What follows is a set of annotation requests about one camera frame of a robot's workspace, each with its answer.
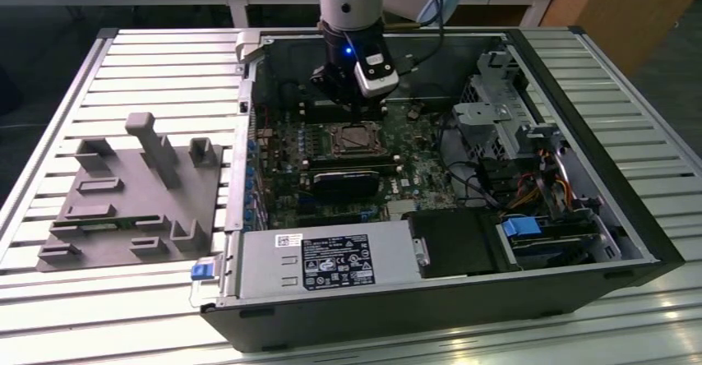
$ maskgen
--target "metal bracket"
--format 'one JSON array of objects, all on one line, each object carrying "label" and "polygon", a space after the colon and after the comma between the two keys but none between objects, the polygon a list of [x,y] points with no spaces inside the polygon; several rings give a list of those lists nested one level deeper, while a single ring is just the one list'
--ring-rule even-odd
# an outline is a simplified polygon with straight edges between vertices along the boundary
[{"label": "metal bracket", "polygon": [[238,55],[240,64],[247,64],[263,54],[262,32],[259,30],[243,30],[239,33],[238,41],[234,44],[234,51]]}]

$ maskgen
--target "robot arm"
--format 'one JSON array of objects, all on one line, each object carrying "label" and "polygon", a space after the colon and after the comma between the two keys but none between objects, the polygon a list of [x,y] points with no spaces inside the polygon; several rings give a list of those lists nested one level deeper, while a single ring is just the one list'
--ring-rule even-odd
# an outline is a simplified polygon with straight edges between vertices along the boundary
[{"label": "robot arm", "polygon": [[[426,25],[441,17],[437,3],[438,0],[319,0],[327,63],[312,73],[311,82],[352,113],[372,109],[399,83],[383,38],[383,7]],[[449,6],[443,6],[445,18],[455,5],[458,0],[449,0]]]},{"label": "robot arm", "polygon": [[399,82],[383,38],[383,0],[319,0],[319,5],[327,63],[315,70],[311,82],[358,113]]}]

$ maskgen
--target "wooden cabinet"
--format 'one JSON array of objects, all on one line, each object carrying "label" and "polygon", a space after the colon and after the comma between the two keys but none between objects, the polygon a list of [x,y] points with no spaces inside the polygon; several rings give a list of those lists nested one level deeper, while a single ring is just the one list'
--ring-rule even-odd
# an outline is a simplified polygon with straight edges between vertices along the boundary
[{"label": "wooden cabinet", "polygon": [[633,75],[693,0],[553,0],[542,26],[579,25]]}]

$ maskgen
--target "motherboard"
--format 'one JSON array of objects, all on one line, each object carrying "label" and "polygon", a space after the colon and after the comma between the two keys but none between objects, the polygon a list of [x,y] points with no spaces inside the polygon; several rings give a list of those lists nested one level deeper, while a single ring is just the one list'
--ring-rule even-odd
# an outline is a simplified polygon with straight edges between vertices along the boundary
[{"label": "motherboard", "polygon": [[386,102],[378,121],[355,123],[264,113],[258,143],[270,229],[387,221],[455,207],[435,151],[439,117],[417,102]]}]

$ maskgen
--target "warning label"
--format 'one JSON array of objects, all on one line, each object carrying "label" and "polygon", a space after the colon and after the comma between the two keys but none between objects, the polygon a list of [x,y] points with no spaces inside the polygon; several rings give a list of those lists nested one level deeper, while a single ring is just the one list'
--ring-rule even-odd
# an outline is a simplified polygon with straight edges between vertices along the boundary
[{"label": "warning label", "polygon": [[307,290],[375,284],[367,235],[303,240]]}]

